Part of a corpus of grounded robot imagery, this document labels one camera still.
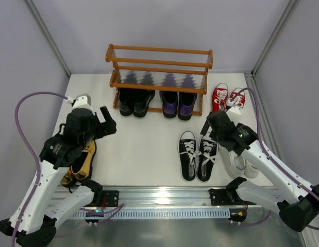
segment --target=red sneaker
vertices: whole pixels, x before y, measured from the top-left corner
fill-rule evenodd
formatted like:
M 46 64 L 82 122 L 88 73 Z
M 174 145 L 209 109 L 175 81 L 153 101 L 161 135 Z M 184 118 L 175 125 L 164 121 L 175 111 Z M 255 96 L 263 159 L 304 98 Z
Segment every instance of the red sneaker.
M 212 111 L 224 111 L 228 99 L 228 86 L 225 83 L 218 84 L 212 94 Z
M 226 109 L 227 110 L 229 108 L 231 108 L 233 105 L 236 105 L 236 106 L 238 106 L 240 108 L 244 107 L 244 104 L 245 104 L 245 93 L 243 92 L 243 94 L 238 94 L 238 92 L 240 90 L 241 90 L 241 88 L 238 87 L 238 88 L 234 89 L 231 92 L 230 97 L 229 97 L 229 99 L 227 101 L 227 105 L 226 105 Z

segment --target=wooden shoe rack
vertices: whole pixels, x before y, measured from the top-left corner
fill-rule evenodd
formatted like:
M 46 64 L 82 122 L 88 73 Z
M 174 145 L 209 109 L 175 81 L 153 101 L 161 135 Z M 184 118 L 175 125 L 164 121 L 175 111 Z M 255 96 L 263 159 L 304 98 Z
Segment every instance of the wooden shoe rack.
M 176 57 L 182 61 L 170 60 L 172 53 L 176 53 Z M 113 102 L 115 109 L 119 108 L 118 95 L 121 88 L 145 89 L 198 94 L 199 111 L 194 111 L 193 115 L 202 115 L 203 95 L 207 92 L 207 74 L 213 66 L 212 50 L 110 44 L 106 53 L 106 61 L 112 62 L 113 65 L 110 87 L 116 88 Z M 148 110 L 162 112 L 162 108 L 149 108 Z

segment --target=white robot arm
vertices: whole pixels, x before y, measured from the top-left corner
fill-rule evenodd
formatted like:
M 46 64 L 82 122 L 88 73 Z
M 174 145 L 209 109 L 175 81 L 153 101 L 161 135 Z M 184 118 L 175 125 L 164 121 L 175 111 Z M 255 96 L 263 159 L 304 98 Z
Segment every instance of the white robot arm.
M 48 208 L 60 180 L 86 145 L 91 140 L 116 132 L 116 123 L 107 108 L 100 108 L 106 120 L 100 123 L 90 100 L 87 94 L 78 96 L 74 101 L 71 98 L 67 100 L 72 104 L 72 111 L 63 124 L 63 133 L 56 134 L 44 144 L 40 153 L 40 180 L 27 203 L 22 219 L 19 220 L 19 215 L 33 190 L 38 174 L 35 175 L 16 212 L 9 219 L 0 222 L 0 231 L 8 236 L 12 236 L 15 231 L 16 242 L 23 247 L 47 246 L 54 238 L 56 229 L 66 219 L 85 205 L 98 204 L 103 197 L 102 185 L 86 179 L 73 194 Z
M 249 161 L 274 184 L 276 189 L 257 186 L 245 178 L 238 177 L 227 185 L 227 193 L 230 197 L 235 196 L 235 199 L 253 202 L 270 209 L 279 214 L 283 222 L 291 229 L 301 232 L 319 214 L 319 201 L 303 187 L 319 197 L 319 184 L 313 186 L 298 176 L 264 143 L 260 143 L 258 135 L 251 128 L 241 123 L 235 126 L 231 118 L 233 117 L 229 117 L 222 111 L 210 113 L 201 134 L 205 135 L 211 127 L 210 137 L 213 140 L 228 151 L 234 151 Z M 300 184 L 296 184 L 279 169 L 270 157 Z

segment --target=gray floor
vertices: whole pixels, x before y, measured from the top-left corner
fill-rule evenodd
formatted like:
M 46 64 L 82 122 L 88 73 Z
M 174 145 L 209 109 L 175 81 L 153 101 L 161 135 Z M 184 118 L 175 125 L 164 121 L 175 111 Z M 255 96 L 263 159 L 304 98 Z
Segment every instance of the gray floor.
M 262 209 L 249 209 L 245 222 L 264 217 Z M 69 220 L 57 236 L 86 225 Z M 237 226 L 226 219 L 126 220 L 100 226 L 85 226 L 65 238 L 54 238 L 49 245 L 87 247 L 305 247 L 300 233 L 287 228 L 277 215 L 258 226 Z

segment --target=yellow shoe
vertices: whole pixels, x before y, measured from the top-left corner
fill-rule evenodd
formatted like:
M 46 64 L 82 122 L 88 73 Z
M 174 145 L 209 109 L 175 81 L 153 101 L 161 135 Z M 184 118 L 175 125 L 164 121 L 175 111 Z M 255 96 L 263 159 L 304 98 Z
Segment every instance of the yellow shoe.
M 92 176 L 92 163 L 96 153 L 96 143 L 91 141 L 90 144 L 82 151 L 82 154 L 77 158 L 71 166 L 72 175 L 82 181 Z
M 77 179 L 72 174 L 71 167 L 69 168 L 68 172 L 64 175 L 60 183 L 66 188 L 71 188 L 73 185 L 77 183 Z

